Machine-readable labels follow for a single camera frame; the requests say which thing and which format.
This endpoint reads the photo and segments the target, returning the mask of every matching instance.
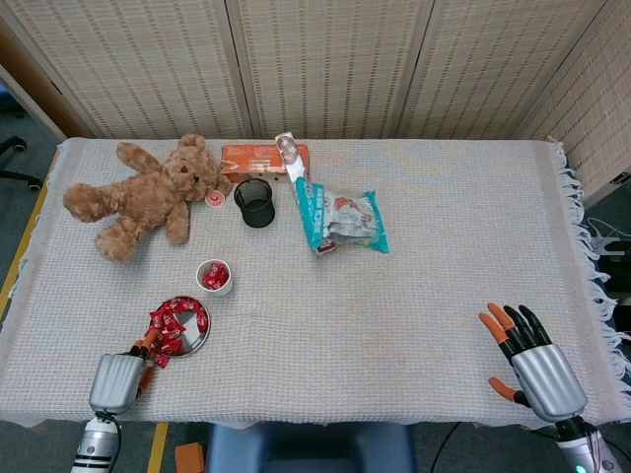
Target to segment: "office chair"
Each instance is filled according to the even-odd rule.
[[[0,155],[9,149],[13,148],[16,151],[24,151],[27,148],[27,142],[17,136],[12,136],[8,140],[4,140],[0,143]],[[19,172],[11,172],[9,170],[0,169],[0,178],[25,180],[30,190],[41,190],[41,180],[37,177],[28,174],[22,174]]]

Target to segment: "teddy bear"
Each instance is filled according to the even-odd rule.
[[[118,144],[116,155],[138,173],[100,187],[75,184],[63,195],[64,207],[81,222],[120,214],[95,240],[99,252],[111,261],[129,261],[140,238],[164,221],[167,239],[184,243],[189,227],[186,202],[203,200],[213,189],[228,194],[232,188],[199,135],[183,136],[163,164],[133,143]]]

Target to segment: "table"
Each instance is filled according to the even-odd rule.
[[[514,380],[477,320],[489,301],[539,314],[588,394],[586,419],[629,417],[619,338],[603,323],[613,305],[591,282],[582,206],[560,144],[307,141],[314,180],[376,189],[391,254],[349,247],[314,256],[289,185],[274,183],[268,228],[246,227],[232,197],[217,211],[195,203],[187,244],[171,246],[157,230],[131,263],[115,265],[93,245],[107,221],[73,220],[61,195],[77,181],[131,175],[117,143],[60,147],[0,332],[0,418],[91,417],[101,354],[126,350],[148,311],[182,294],[209,307],[208,343],[158,372],[128,419],[539,426],[486,382]],[[175,146],[137,143],[160,160]],[[207,146],[219,158],[225,143]],[[212,257],[235,275],[231,295],[217,301],[195,283],[198,263]]]

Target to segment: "gray carpet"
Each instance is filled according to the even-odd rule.
[[[0,112],[0,140],[17,134],[29,148],[0,157],[0,167],[32,173],[44,178],[54,154],[55,142],[28,116]],[[589,215],[602,218],[621,230],[631,231],[631,185],[626,184],[594,206]],[[15,254],[24,227],[37,198],[19,181],[0,179],[0,278]],[[429,472],[436,452],[451,424],[414,426],[415,453],[419,472]],[[3,473],[56,473],[70,471],[84,424],[47,421],[32,429],[0,422],[0,471]],[[123,448],[115,471],[147,470],[154,425],[123,422]],[[631,425],[605,426],[605,437],[631,452]],[[162,471],[175,472],[174,450],[179,444],[208,441],[207,424],[170,424]],[[631,464],[616,451],[623,468]],[[446,444],[436,467],[437,473],[529,473],[567,471],[563,457],[552,439],[538,437],[519,428],[476,428],[460,425]]]

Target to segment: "small cup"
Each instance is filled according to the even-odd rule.
[[[272,188],[263,179],[248,179],[235,189],[235,202],[244,222],[254,229],[267,227],[276,211],[272,203]]]
[[[208,270],[210,269],[210,265],[213,263],[221,263],[226,266],[226,269],[228,269],[228,281],[226,281],[226,284],[224,284],[219,289],[209,289],[204,286],[203,283],[204,275],[208,272]],[[225,296],[229,294],[230,291],[233,289],[233,272],[231,271],[230,266],[228,266],[228,263],[226,261],[223,261],[221,259],[209,259],[208,261],[204,261],[203,263],[201,263],[197,268],[197,285],[212,296]]]

